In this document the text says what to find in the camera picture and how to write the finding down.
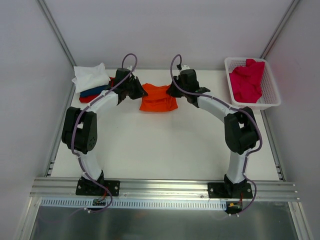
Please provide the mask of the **aluminium mounting rail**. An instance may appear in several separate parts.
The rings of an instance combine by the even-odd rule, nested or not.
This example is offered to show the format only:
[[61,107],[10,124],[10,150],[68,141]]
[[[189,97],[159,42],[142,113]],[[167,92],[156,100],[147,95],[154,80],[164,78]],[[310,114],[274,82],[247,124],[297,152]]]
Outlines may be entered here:
[[[215,189],[208,187],[207,180],[156,180],[120,179],[116,199],[139,200],[218,200]],[[74,197],[78,179],[70,177],[38,177],[34,180],[32,197]],[[301,195],[297,186],[288,181],[256,181],[246,190],[256,195],[256,201],[300,202]]]

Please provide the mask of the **white plastic basket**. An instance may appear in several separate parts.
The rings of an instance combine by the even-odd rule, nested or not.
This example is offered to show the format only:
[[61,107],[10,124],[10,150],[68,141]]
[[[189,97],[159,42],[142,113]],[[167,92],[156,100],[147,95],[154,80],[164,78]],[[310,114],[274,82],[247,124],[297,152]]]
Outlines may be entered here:
[[[237,102],[234,99],[231,81],[230,81],[230,73],[239,66],[245,66],[247,59],[253,59],[257,62],[264,62],[264,72],[261,81],[261,90],[262,96],[259,98],[257,103],[244,103],[244,102]],[[227,57],[224,60],[226,77],[227,77],[227,84],[229,87],[229,94],[231,103],[238,107],[250,107],[254,110],[266,110],[270,107],[277,107],[281,104],[280,94],[276,85],[276,81],[272,74],[271,68],[266,60],[261,58],[248,58],[248,57]]]

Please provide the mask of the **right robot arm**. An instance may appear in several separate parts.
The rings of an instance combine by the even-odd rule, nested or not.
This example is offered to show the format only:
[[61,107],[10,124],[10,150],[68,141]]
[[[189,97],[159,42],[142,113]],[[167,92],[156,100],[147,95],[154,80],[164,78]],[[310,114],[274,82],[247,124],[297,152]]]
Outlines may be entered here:
[[208,184],[211,198],[240,198],[247,192],[245,172],[248,156],[260,150],[262,136],[253,111],[249,107],[237,108],[211,96],[210,90],[201,87],[194,69],[178,66],[178,75],[172,75],[167,94],[173,98],[185,97],[187,102],[204,110],[224,124],[224,139],[230,150],[229,165],[223,182]]

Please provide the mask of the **blue folded t-shirt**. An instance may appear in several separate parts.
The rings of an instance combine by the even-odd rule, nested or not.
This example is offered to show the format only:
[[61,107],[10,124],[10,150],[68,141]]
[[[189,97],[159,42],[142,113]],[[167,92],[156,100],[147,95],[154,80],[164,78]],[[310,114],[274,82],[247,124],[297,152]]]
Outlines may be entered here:
[[82,91],[79,96],[81,98],[86,98],[93,95],[99,95],[102,91],[109,90],[110,88],[111,87],[109,85],[97,86],[97,87]]

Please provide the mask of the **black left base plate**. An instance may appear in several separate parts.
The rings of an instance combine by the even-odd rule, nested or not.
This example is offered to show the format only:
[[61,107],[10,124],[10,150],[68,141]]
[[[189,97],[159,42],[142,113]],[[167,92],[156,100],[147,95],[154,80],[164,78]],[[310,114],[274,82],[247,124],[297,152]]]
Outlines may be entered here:
[[[98,183],[102,186],[104,186],[106,189],[109,190],[111,195],[113,197],[118,197],[119,196],[119,190],[120,190],[120,181],[118,180],[105,180],[104,178],[100,178],[98,180]],[[103,196],[106,193],[108,196],[108,192],[92,182],[91,180],[85,179],[81,177],[76,186],[75,194],[77,196],[95,196],[95,197],[100,197]]]

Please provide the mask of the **magenta crumpled t-shirt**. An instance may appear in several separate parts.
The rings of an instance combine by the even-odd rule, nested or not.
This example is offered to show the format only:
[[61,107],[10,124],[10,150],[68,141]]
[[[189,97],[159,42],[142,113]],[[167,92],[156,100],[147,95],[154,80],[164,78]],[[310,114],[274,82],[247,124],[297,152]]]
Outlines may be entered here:
[[256,104],[263,95],[261,82],[265,69],[263,61],[247,59],[229,74],[233,97],[239,103]]

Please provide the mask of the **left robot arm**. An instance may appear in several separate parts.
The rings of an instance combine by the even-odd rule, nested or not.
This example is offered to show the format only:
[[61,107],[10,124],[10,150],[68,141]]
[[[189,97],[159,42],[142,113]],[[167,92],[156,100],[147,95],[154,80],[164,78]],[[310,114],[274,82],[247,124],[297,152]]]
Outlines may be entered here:
[[93,195],[101,194],[105,188],[104,173],[94,153],[98,142],[99,115],[118,106],[126,97],[136,100],[148,95],[133,72],[133,67],[118,68],[111,87],[103,90],[85,107],[71,106],[65,114],[61,140],[79,163],[82,171],[80,189],[87,185]]

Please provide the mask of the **white folded t-shirt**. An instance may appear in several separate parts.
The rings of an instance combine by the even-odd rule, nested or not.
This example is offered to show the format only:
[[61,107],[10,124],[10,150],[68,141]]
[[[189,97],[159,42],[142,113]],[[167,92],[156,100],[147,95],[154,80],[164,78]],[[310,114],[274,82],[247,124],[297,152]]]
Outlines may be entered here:
[[110,81],[104,63],[95,67],[74,66],[73,70],[75,77],[71,81],[75,86],[76,93],[108,85]]

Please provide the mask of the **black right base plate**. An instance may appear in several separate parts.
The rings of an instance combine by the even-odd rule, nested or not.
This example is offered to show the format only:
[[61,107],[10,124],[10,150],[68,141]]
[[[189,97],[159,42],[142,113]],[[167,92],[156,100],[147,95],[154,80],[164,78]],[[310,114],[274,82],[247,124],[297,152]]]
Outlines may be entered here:
[[248,182],[239,184],[226,184],[224,182],[209,182],[207,184],[210,199],[252,199],[253,191]]

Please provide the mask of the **red folded t-shirt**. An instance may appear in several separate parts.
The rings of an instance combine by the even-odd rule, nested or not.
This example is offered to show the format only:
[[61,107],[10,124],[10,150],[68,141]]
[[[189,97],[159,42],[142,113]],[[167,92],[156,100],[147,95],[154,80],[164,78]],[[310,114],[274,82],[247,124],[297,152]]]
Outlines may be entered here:
[[87,104],[90,103],[91,101],[97,99],[99,96],[105,96],[107,92],[109,92],[114,86],[115,86],[115,77],[111,77],[108,84],[110,86],[110,89],[108,90],[103,90],[99,95],[92,95],[92,96],[88,96],[88,97],[80,97],[79,96],[79,101],[83,104]]

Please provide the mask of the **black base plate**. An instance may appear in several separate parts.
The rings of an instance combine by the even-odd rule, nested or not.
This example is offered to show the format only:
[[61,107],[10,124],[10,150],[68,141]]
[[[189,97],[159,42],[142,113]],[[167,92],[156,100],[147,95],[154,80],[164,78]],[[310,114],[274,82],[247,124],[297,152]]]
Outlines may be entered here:
[[[120,181],[118,180],[105,180],[104,178],[100,178],[98,180],[98,183],[102,186],[104,186],[106,189],[109,190],[111,195],[113,197],[118,197],[119,196],[119,190],[120,190]],[[75,194],[77,196],[95,196],[95,197],[100,197],[103,196],[106,193],[108,196],[108,192],[92,182],[91,180],[85,179],[81,177],[76,186]]]
[[239,184],[226,184],[224,182],[209,182],[207,184],[210,199],[252,199],[253,191],[248,182]]

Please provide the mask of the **orange t-shirt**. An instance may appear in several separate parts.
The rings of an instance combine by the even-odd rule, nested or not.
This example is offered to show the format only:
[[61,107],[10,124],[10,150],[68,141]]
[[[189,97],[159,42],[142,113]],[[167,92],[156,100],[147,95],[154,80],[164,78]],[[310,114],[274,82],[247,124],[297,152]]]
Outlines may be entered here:
[[156,86],[150,83],[142,85],[147,92],[141,101],[139,110],[151,113],[166,113],[178,108],[177,100],[167,94],[170,85]]

